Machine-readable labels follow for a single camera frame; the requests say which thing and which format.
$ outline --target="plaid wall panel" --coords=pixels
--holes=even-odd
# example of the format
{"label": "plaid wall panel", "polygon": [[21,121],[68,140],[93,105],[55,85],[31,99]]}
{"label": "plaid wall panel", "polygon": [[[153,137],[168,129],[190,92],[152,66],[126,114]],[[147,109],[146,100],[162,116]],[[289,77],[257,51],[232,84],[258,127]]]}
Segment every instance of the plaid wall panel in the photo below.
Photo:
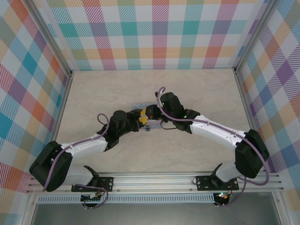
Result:
{"label": "plaid wall panel", "polygon": [[255,20],[254,20],[254,22],[253,22],[253,24],[252,24],[252,26],[251,26],[251,28],[250,28],[250,30],[249,30],[247,36],[246,36],[244,42],[243,42],[243,45],[242,45],[242,47],[240,48],[239,54],[238,54],[237,58],[236,58],[235,61],[234,61],[233,67],[236,67],[236,66],[237,66],[237,64],[238,64],[238,62],[239,62],[239,60],[240,60],[240,57],[241,57],[241,55],[243,54],[243,52],[244,52],[246,46],[248,45],[248,43],[249,43],[249,41],[250,41],[250,39],[251,39],[251,37],[252,37],[252,34],[253,34],[254,30],[256,29],[256,27],[257,27],[257,25],[258,25],[258,22],[259,22],[259,20],[261,19],[261,17],[262,17],[262,15],[263,15],[263,13],[264,13],[264,11],[265,11],[265,9],[266,9],[266,7],[267,7],[269,1],[270,1],[270,0],[264,0],[264,1],[263,1],[263,4],[262,4],[262,6],[261,6],[261,8],[260,8],[260,10],[259,10],[259,12],[258,12],[258,14],[256,15],[256,18],[255,18]]}
{"label": "plaid wall panel", "polygon": [[14,225],[67,76],[21,0],[0,5],[0,225]]}
{"label": "plaid wall panel", "polygon": [[[36,5],[61,46],[46,16],[47,9],[41,8],[40,1],[35,0]],[[231,68],[246,23],[255,5],[261,3],[257,0],[46,2],[62,32],[60,38],[66,40],[75,59],[72,63],[80,70]],[[66,48],[61,46],[61,49],[67,59],[71,58]]]}
{"label": "plaid wall panel", "polygon": [[300,224],[300,1],[281,0],[240,78],[272,171]]}

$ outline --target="metal frame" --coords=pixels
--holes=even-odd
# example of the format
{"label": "metal frame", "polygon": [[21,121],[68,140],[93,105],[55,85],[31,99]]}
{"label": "metal frame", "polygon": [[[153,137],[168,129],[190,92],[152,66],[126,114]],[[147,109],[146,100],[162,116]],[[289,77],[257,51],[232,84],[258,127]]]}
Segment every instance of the metal frame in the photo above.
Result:
{"label": "metal frame", "polygon": [[62,47],[64,48],[64,50],[66,51],[68,57],[69,57],[69,60],[70,60],[70,63],[73,67],[74,70],[80,70],[79,67],[78,67],[78,64],[77,64],[77,61],[76,59],[74,58],[74,55],[72,54],[72,51],[69,47],[69,45],[67,44],[67,41],[66,39],[64,38],[64,35],[50,9],[50,6],[48,5],[47,3],[47,0],[39,0],[40,1],[40,4],[48,18],[48,20],[50,21],[55,33],[57,34],[57,37],[58,39],[60,40],[60,43],[62,45]]}
{"label": "metal frame", "polygon": [[266,27],[269,19],[273,15],[274,10],[276,9],[277,5],[279,4],[280,0],[270,0],[256,29],[254,30],[249,43],[247,44],[244,52],[242,53],[240,60],[235,68],[237,73],[240,71],[240,69],[243,67],[243,65],[246,63],[252,49],[254,48],[257,40],[260,38],[261,34],[263,33],[264,28]]}
{"label": "metal frame", "polygon": [[[112,193],[114,194],[188,194],[188,193],[215,193],[216,191],[197,191],[197,186],[192,183],[196,176],[209,176],[211,172],[113,172],[98,173],[100,177],[114,177]],[[258,173],[256,182],[265,180],[265,172]],[[238,179],[242,187],[244,181]],[[32,179],[27,189],[30,195],[74,194],[71,185],[62,185],[53,192],[42,192],[43,187]],[[256,186],[248,183],[245,192],[273,192],[283,191],[279,175],[270,174],[270,181],[265,186]]]}
{"label": "metal frame", "polygon": [[[52,140],[55,140],[58,134],[58,130],[60,127],[60,123],[62,120],[63,112],[66,106],[68,94],[70,92],[71,84],[73,81],[73,76],[71,69],[69,68],[64,56],[62,55],[59,47],[57,46],[53,36],[51,35],[50,30],[48,29],[47,24],[45,24],[43,18],[38,12],[37,7],[32,2],[32,0],[23,0],[26,8],[30,12],[31,16],[34,18],[35,22],[38,25],[38,28],[41,30],[44,38],[52,49],[54,55],[57,57],[59,63],[61,64],[64,72],[69,75],[66,91],[62,100],[61,109],[58,115],[57,122],[54,127]],[[254,31],[249,44],[247,45],[244,53],[242,54],[240,61],[237,67],[234,69],[235,79],[239,88],[240,96],[245,108],[245,112],[247,115],[248,122],[251,128],[255,128],[255,124],[253,122],[253,118],[251,115],[251,111],[247,105],[245,93],[243,92],[243,88],[241,86],[238,71],[242,68],[242,66],[246,63],[247,58],[250,55],[255,43],[260,37],[263,29],[265,28],[269,18],[271,17],[273,11],[277,7],[280,0],[271,0],[269,5],[267,6],[260,22]],[[114,177],[114,186],[112,189],[112,194],[116,196],[120,195],[131,195],[131,194],[140,194],[140,195],[148,195],[148,194],[199,194],[199,193],[214,193],[215,191],[197,191],[196,186],[192,183],[192,179],[197,175],[210,175],[210,172],[157,172],[157,173],[102,173],[102,176],[113,176]],[[255,181],[264,181],[265,172],[260,172],[259,175],[253,179]],[[243,181],[239,180],[240,187],[242,186]],[[62,186],[58,188],[58,190],[51,193],[42,192],[42,186],[37,183],[35,179],[30,182],[29,189],[27,194],[29,195],[28,204],[26,208],[26,212],[23,218],[20,221],[21,225],[30,224],[34,215],[35,206],[38,202],[38,197],[40,194],[46,195],[69,195],[74,194],[70,191],[71,186]],[[272,173],[270,175],[270,182],[266,186],[254,186],[252,184],[247,184],[245,192],[272,192],[274,197],[274,202],[276,204],[276,208],[280,217],[282,224],[291,225],[291,221],[288,217],[287,210],[284,205],[284,201],[282,198],[283,186],[280,181],[280,177],[276,173]]]}
{"label": "metal frame", "polygon": [[253,22],[255,21],[256,19],[256,15],[259,13],[262,5],[263,5],[263,2],[264,0],[257,0],[253,9],[252,9],[252,12],[251,12],[251,15],[250,17],[248,18],[247,20],[247,23],[245,25],[245,28],[244,28],[244,31],[243,33],[241,34],[237,44],[236,44],[236,47],[235,47],[235,51],[232,55],[232,57],[230,58],[230,61],[228,63],[228,67],[231,68],[233,65],[234,65],[234,62],[236,60],[236,58],[238,57],[238,54],[240,52],[240,49],[242,48],[243,46],[243,43],[248,35],[248,32],[249,30],[251,29],[252,25],[253,25]]}
{"label": "metal frame", "polygon": [[41,31],[42,35],[44,36],[47,44],[50,46],[51,50],[53,51],[55,57],[57,58],[61,68],[64,70],[66,74],[71,76],[71,68],[68,66],[68,63],[63,56],[60,48],[58,47],[54,37],[51,34],[47,24],[44,22],[41,14],[38,11],[37,6],[31,0],[22,0],[23,4],[29,11],[30,15],[32,16],[33,20],[38,26],[38,29]]}

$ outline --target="enclosure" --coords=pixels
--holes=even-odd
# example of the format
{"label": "enclosure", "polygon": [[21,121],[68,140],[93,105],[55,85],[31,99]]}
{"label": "enclosure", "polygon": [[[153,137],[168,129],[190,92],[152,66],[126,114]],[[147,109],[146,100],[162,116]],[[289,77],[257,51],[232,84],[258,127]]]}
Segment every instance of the enclosure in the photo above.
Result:
{"label": "enclosure", "polygon": [[[299,0],[0,3],[0,224],[300,223]],[[84,210],[71,185],[42,192],[29,168],[50,141],[91,137],[99,113],[156,104],[162,86],[216,123],[257,130],[269,183],[217,208],[218,192],[193,179],[234,152],[151,125],[72,163],[114,177],[100,208]]]}

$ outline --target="black plastic cover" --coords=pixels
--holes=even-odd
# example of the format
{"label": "black plastic cover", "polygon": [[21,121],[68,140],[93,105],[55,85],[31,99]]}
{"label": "black plastic cover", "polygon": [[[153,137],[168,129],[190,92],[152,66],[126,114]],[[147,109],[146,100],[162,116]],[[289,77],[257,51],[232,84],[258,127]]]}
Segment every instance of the black plastic cover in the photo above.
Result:
{"label": "black plastic cover", "polygon": [[[249,130],[245,138],[249,140],[261,153],[264,161],[266,161],[270,154],[256,130]],[[237,170],[248,178],[255,178],[263,166],[260,158],[256,152],[245,142],[237,143],[235,149],[235,166]]]}
{"label": "black plastic cover", "polygon": [[[49,142],[31,165],[29,172],[42,186],[46,183],[53,162],[52,159],[55,159],[61,150],[61,146],[56,141]],[[68,152],[64,152],[60,156],[54,167],[46,191],[54,191],[62,185],[66,179],[72,159],[72,154]]]}
{"label": "black plastic cover", "polygon": [[[105,151],[112,149],[119,143],[119,138],[131,131],[137,132],[143,126],[139,121],[142,109],[134,109],[130,112],[117,110],[113,113],[109,120],[109,128],[103,135],[107,141],[107,147]],[[97,134],[102,134],[107,125],[104,125]]]}

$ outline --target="vent grille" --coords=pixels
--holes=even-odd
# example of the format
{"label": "vent grille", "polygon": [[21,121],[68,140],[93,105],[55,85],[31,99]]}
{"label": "vent grille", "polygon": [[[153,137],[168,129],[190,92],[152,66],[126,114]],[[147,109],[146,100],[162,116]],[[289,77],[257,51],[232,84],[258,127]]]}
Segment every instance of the vent grille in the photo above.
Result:
{"label": "vent grille", "polygon": [[[213,203],[213,194],[109,194],[106,203]],[[38,204],[82,203],[80,195],[40,195]]]}

